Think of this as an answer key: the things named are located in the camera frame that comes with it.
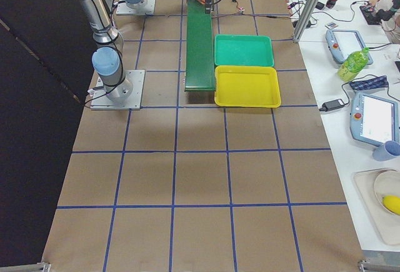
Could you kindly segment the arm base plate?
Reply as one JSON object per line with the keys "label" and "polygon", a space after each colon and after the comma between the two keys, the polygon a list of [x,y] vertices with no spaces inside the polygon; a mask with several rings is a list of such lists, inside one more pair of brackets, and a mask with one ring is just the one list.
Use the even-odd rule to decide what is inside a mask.
{"label": "arm base plate", "polygon": [[116,14],[118,16],[152,16],[156,0],[119,0]]}
{"label": "arm base plate", "polygon": [[145,70],[125,70],[125,80],[115,89],[103,86],[100,77],[90,103],[92,110],[140,110]]}

